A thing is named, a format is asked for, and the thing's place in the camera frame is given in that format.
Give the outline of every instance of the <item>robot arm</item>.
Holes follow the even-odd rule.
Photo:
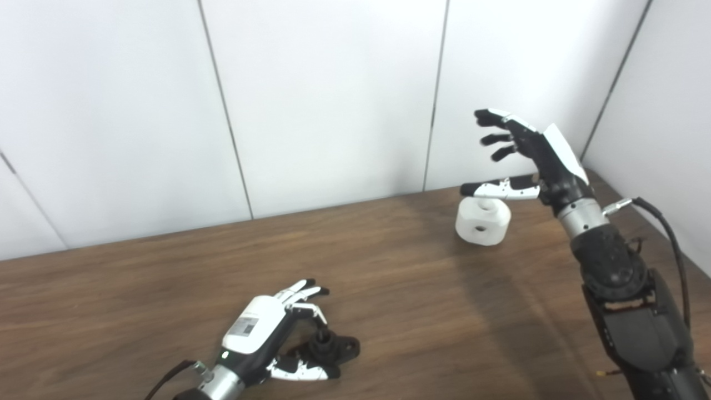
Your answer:
[[[603,212],[587,175],[555,125],[539,133],[508,112],[486,109],[474,114],[480,126],[508,131],[481,140],[484,145],[513,143],[493,153],[495,162],[518,152],[538,168],[538,185],[532,183],[524,190],[532,193],[538,188],[538,198],[551,206],[570,237],[593,321],[634,398],[708,400],[693,360],[689,329],[666,283],[657,271],[646,267],[606,217],[624,203]],[[499,193],[500,199],[515,199],[511,196],[514,181],[465,184],[461,192],[480,197]]]
[[[225,334],[211,371],[198,368],[203,382],[175,400],[235,400],[248,387],[268,378],[321,381],[340,377],[337,364],[358,356],[354,337],[339,337],[328,330],[318,305],[306,302],[328,289],[303,279],[276,295],[252,299]],[[311,340],[286,354],[277,354],[299,320],[312,320],[318,330]]]

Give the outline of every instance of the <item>black cable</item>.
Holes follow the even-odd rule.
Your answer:
[[[669,223],[662,216],[661,211],[659,211],[655,206],[649,204],[645,199],[642,199],[641,197],[632,199],[632,204],[642,209],[645,209],[648,213],[652,214],[654,218],[658,219],[664,227],[664,231],[667,233],[667,236],[669,237],[669,241],[671,242],[671,248],[672,250],[674,250],[674,259],[676,259],[676,266],[679,269],[679,279],[681,281],[681,301],[684,310],[684,323],[689,329],[689,332],[691,332],[691,307],[689,306],[689,287],[686,281],[686,268],[684,266],[684,257],[681,253],[681,249],[679,248],[679,242],[677,242],[676,240],[676,235],[674,234],[674,231],[672,230],[671,226],[669,226]]]
[[[168,371],[168,373],[163,378],[161,378],[160,381],[158,381],[156,386],[154,386],[154,388],[148,393],[148,396],[146,396],[145,400],[151,400],[151,397],[153,397],[153,395],[156,394],[158,389],[160,389],[161,386],[163,386],[163,384],[165,384],[167,381],[173,379],[174,376],[179,374],[184,369],[190,368],[196,362],[197,361],[185,359],[185,360],[181,361],[180,364],[174,366],[170,371]]]

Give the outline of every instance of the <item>barcode label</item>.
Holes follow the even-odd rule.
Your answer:
[[[259,320],[259,318],[239,317],[235,323],[232,324],[228,335],[249,337]]]

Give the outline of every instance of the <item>wooden table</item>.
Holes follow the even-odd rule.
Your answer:
[[[252,297],[313,277],[360,357],[339,380],[270,380],[240,399],[630,399],[624,378],[594,374],[614,365],[550,210],[510,203],[506,240],[479,247],[454,232],[459,200],[444,189],[0,263],[1,397],[143,399],[182,359],[211,364]],[[678,295],[665,239],[631,209],[614,222],[648,239]],[[690,266],[689,282],[711,368],[711,281]],[[155,399],[197,382],[184,373]]]

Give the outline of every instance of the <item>white cylindrical object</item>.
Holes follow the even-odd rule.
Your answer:
[[[503,240],[510,220],[511,210],[503,201],[465,197],[459,203],[455,228],[469,243],[493,246]]]

